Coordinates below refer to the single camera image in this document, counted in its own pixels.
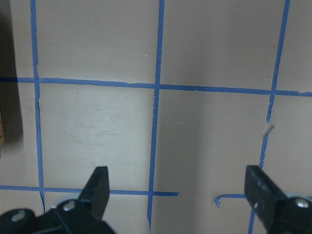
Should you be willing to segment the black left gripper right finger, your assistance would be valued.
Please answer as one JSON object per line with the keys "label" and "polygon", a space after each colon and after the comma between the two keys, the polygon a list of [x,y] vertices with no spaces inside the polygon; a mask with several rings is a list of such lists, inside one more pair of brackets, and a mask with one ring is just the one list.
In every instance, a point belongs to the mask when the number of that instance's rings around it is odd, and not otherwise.
{"label": "black left gripper right finger", "polygon": [[257,165],[246,166],[244,194],[265,230],[271,231],[286,195]]}

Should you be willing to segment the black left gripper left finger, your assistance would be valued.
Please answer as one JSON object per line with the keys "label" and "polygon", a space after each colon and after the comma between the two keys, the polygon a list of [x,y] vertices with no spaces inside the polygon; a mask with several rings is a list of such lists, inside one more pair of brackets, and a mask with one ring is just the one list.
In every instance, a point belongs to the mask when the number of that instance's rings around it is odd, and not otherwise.
{"label": "black left gripper left finger", "polygon": [[97,220],[102,220],[109,200],[109,175],[107,166],[98,166],[78,197]]}

